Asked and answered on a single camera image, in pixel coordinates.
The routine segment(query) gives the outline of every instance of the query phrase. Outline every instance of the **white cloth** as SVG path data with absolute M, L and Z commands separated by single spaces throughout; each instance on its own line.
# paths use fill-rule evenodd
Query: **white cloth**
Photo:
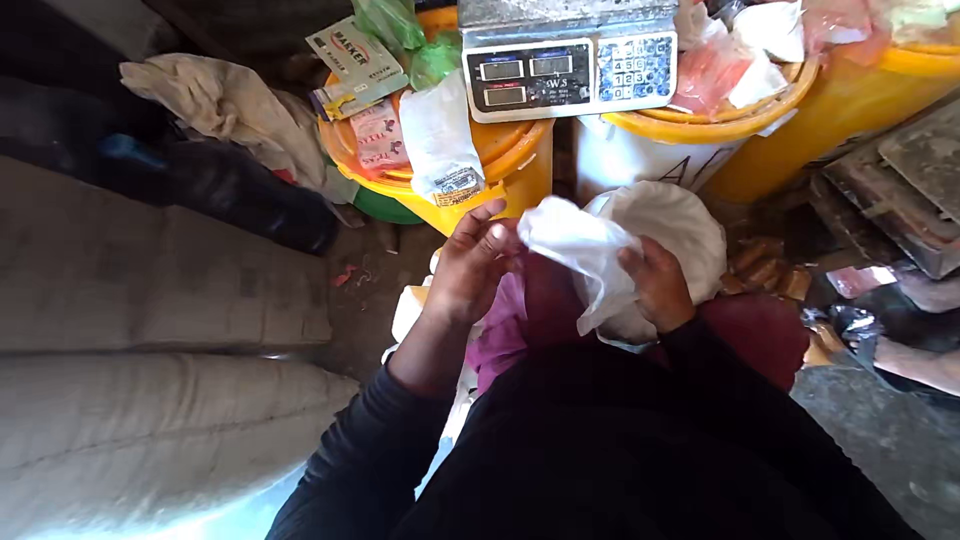
M 684 270 L 690 297 L 700 304 L 716 294 L 727 265 L 723 229 L 693 193 L 661 182 L 638 182 L 594 198 L 583 211 L 548 197 L 520 218 L 520 239 L 534 252 L 577 272 L 588 308 L 581 335 L 638 345 L 657 330 L 636 306 L 633 280 L 616 251 L 646 234 L 670 250 Z
M 774 60 L 804 61 L 800 15 L 800 0 L 756 4 L 733 18 L 733 33 L 747 46 L 765 50 Z
M 414 170 L 410 186 L 434 205 L 462 202 L 484 186 L 483 165 L 470 134 L 464 72 L 450 72 L 439 85 L 400 97 L 400 125 Z
M 159 102 L 203 135 L 233 140 L 271 170 L 287 170 L 328 201 L 352 200 L 347 179 L 328 179 L 317 116 L 297 97 L 271 90 L 252 69 L 174 53 L 120 64 L 121 83 Z

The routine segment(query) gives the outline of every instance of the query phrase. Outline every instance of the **red plastic bag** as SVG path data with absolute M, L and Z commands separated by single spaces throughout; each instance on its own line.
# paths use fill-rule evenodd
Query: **red plastic bag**
M 816 56 L 847 45 L 844 56 L 862 65 L 879 60 L 890 43 L 882 0 L 804 0 L 804 44 Z
M 711 37 L 680 57 L 677 92 L 670 103 L 698 114 L 713 115 L 753 61 L 754 53 L 735 37 Z

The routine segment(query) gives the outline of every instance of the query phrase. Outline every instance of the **scale display screen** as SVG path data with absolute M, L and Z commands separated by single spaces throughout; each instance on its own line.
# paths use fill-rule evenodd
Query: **scale display screen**
M 573 73 L 573 57 L 538 58 L 530 60 L 530 75 L 563 75 Z
M 527 89 L 523 86 L 510 88 L 491 88 L 484 90 L 484 101 L 487 106 L 510 105 L 527 101 Z
M 523 77 L 522 61 L 492 61 L 480 64 L 480 75 L 484 81 L 516 79 Z

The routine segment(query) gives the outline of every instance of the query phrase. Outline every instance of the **printed label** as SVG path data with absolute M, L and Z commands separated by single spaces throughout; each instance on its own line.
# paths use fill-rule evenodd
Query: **printed label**
M 471 199 L 481 191 L 484 184 L 473 167 L 457 169 L 440 178 L 434 184 L 437 192 L 433 193 L 438 207 L 452 207 Z

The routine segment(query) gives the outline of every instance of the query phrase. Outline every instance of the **blue object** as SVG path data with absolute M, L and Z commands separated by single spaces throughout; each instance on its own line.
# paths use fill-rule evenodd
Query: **blue object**
M 167 168 L 166 160 L 155 156 L 140 144 L 140 141 L 129 135 L 108 135 L 97 143 L 97 150 L 108 158 L 138 161 L 155 171 L 162 171 Z

